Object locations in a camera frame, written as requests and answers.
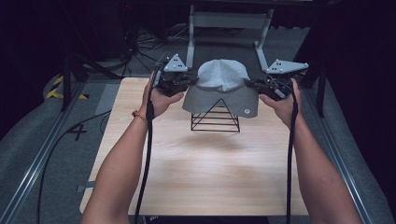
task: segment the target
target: cap brim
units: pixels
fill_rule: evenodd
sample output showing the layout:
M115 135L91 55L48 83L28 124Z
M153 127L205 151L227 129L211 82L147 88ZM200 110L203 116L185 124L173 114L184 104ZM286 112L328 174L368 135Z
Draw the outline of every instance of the cap brim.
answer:
M227 92L204 91L190 86L182 107L191 113L206 113L219 100L224 101L233 115L247 119L257 117L259 95L246 86Z

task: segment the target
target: black cable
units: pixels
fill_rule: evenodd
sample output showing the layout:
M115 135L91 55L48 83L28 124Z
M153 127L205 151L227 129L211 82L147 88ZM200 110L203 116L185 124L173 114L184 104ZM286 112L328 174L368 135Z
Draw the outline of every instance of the black cable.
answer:
M108 114L108 113L110 113L110 112L111 112L111 110L108 110L107 112L104 112L104 113L102 113L102 114L95 115L95 116L92 116L92 117L90 117L90 118L88 118L88 119L84 119L83 121L80 121L79 123L77 123L77 124L71 126L69 129L67 129L67 130L56 140L55 144L53 145L53 147L52 147L51 150L49 151L49 155L48 155L48 157L47 157L47 159L46 159L46 161L45 161L45 163L44 163L43 173L42 173L41 179L40 179L40 185L39 185L39 189L38 189L38 198L37 198L37 209L36 209L36 216L35 216L35 223L36 223L36 224L39 224L39 223L40 223L41 196L42 196L43 186L44 186L44 179L45 179L44 177L45 177L45 174L46 174L46 172L47 172L47 167L48 167L48 165L49 165L50 157L52 156L52 153L53 153L54 149L56 148L56 146L58 145L58 143L62 140L62 138L63 138L67 133L69 133L69 132L75 130L75 129L76 129L79 125L81 125L82 123L84 123L84 122L86 122L86 121L88 121L88 120L91 120L91 119L96 119L96 118L98 118L98 117L100 117L100 116L103 116L103 115L105 115L105 114Z
M114 65L110 65L110 66L103 66L105 69L109 70L109 71L114 71L117 70L121 67L123 67L125 64L128 64L130 60L129 59L124 59L123 61L121 61L120 63L114 64ZM91 67L84 67L85 70L87 70L87 72L90 73L99 73L98 70L91 68Z
M129 77L132 77L132 70L131 70L131 68L129 67L129 65L128 65L128 73L129 73Z
M182 36L184 34L186 34L187 31L188 31L188 26L181 29L180 31L178 31L176 35L173 35L171 37L166 37L166 39L164 41L161 41L158 38L154 37L154 35L151 35L150 37L145 37L144 40L136 41L137 46L140 50L143 50L143 51L148 51L148 50L152 50L152 49L160 49L163 46L165 46L166 44L175 43L175 42L179 41L180 39L183 39ZM143 47L143 46L139 45L139 43L149 42L151 40L154 40L151 47Z
M99 63L96 63L94 61L89 60L88 58L85 58L84 56L74 53L73 56L75 56L77 59L79 59L81 62L86 63L87 65L89 65L90 67L94 68L95 70L97 70L98 72L103 73L104 75L113 78L113 79L123 79L123 77L120 77L112 72L110 72L109 70L105 69L102 65L100 65Z
M151 93L154 89L154 82L155 82L156 75L157 75L159 69L160 69L160 66L156 66L154 75L151 78L151 82L150 82L150 86L149 86L149 90L148 90L148 104L147 104L147 111L146 111L146 119L148 121L148 148L147 148L147 155L146 155L145 171L144 171L143 177L142 177L142 185L140 186L139 198L137 199L136 210L134 212L134 223L138 223L137 220L139 218L140 207L142 205L143 195L145 193L145 187L146 187L146 183L147 183L148 176L149 176L149 162L151 159L151 145L152 145L152 121L154 120L154 106L151 101Z
M158 62L158 60L155 60L155 59L151 58L151 57L148 56L147 54L142 53L140 50L138 50L137 52L138 52L140 55L145 56L146 58L149 58L149 59L151 59L151 60L154 61L154 62Z
M110 113L108 113L107 115L105 115L105 116L102 118L102 121L100 122L100 132L101 132L102 134L105 134L105 131L103 131L103 129L102 129L103 123L104 123L105 119L106 119L109 115L110 115Z
M293 156L293 144L294 144L294 134L295 134L295 121L297 119L298 111L298 102L297 97L294 93L294 89L290 86L286 85L283 82L276 81L277 84L280 84L287 89L289 89L291 96L293 97L293 110L291 112L291 121L290 121L290 135L289 135L289 148L288 148L288 176L287 176L287 200L286 200L286 223L290 224L291 219L291 162Z
M124 65L124 68L123 68L123 70L122 70L122 74L121 74L122 77L125 75L126 66L127 66L127 63Z

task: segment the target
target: black wire stand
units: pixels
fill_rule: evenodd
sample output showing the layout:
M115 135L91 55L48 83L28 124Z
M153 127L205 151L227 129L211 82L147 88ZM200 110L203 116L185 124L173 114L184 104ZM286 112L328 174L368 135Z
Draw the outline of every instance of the black wire stand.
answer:
M201 132L241 132L238 116L230 112L222 99L219 99L205 113L191 113L191 130Z

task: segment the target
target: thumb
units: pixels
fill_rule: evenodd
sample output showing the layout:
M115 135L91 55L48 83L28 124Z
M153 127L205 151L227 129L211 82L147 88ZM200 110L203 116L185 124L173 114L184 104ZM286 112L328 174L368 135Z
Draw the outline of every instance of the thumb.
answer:
M170 104L176 103L177 101L181 100L181 98L183 98L183 96L184 96L184 92L178 92L177 94L175 94L169 98L169 103Z
M265 95L265 94L260 94L260 99L266 104L269 105L271 107L273 107L274 103L276 101L274 101L273 99L271 99L269 96Z

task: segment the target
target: hand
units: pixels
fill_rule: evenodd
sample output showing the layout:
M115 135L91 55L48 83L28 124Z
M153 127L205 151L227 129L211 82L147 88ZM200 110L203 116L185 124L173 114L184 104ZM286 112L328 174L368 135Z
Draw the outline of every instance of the hand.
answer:
M293 83L294 94L296 95L297 103L299 105L299 111L301 111L301 93L298 89L296 80L292 78L291 81ZM286 124L286 126L288 126L288 128L290 128L291 112L293 110L293 98L291 95L289 95L286 99L274 101L267 95L261 94L260 99L266 105L272 107L275 110L276 115L282 120L284 124Z
M147 109L147 103L148 103L148 98L149 98L149 86L151 83L151 79L153 78L153 74L151 73L150 79L148 81L148 84L145 87L145 92L143 93L143 100L142 100L142 105L140 106L139 113L146 115L146 109ZM183 98L184 93L179 92L172 97L168 97L166 95L163 95L160 93L157 89L152 90L151 92L151 102L154 106L154 117L157 118L163 112L165 112L169 105L178 102Z

